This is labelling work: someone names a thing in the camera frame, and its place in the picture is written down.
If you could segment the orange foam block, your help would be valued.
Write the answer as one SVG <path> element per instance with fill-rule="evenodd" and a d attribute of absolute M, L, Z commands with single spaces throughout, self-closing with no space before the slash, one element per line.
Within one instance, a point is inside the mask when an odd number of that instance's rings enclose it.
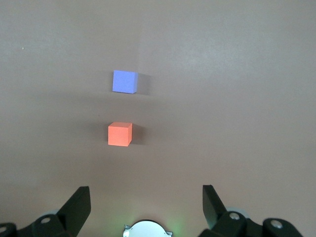
<path fill-rule="evenodd" d="M 108 145 L 128 147 L 132 141 L 132 123 L 113 122 L 108 126 Z"/>

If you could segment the brown table cover mat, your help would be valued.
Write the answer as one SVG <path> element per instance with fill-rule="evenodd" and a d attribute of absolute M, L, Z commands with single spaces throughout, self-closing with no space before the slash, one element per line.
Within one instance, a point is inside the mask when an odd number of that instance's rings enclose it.
<path fill-rule="evenodd" d="M 316 0 L 0 0 L 0 222 L 89 186 L 79 237 L 197 237 L 208 184 L 316 237 Z"/>

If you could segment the purple foam block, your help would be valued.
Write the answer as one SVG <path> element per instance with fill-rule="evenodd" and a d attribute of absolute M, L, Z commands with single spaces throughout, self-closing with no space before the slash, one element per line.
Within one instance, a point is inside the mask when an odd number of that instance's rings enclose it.
<path fill-rule="evenodd" d="M 114 70 L 113 92 L 134 94 L 137 92 L 138 73 Z"/>

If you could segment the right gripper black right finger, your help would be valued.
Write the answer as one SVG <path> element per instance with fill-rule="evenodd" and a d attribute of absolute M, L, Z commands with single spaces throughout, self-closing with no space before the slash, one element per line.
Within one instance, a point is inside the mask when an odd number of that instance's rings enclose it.
<path fill-rule="evenodd" d="M 208 228 L 198 237 L 303 237 L 286 220 L 267 218 L 259 225 L 238 211 L 228 211 L 212 185 L 203 185 L 202 205 Z"/>

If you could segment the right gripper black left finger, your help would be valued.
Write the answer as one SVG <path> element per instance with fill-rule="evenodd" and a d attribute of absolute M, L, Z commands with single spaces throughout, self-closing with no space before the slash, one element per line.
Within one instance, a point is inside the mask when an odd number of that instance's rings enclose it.
<path fill-rule="evenodd" d="M 43 215 L 22 229 L 14 223 L 0 223 L 0 237 L 77 237 L 90 213 L 90 189 L 82 186 L 57 213 Z"/>

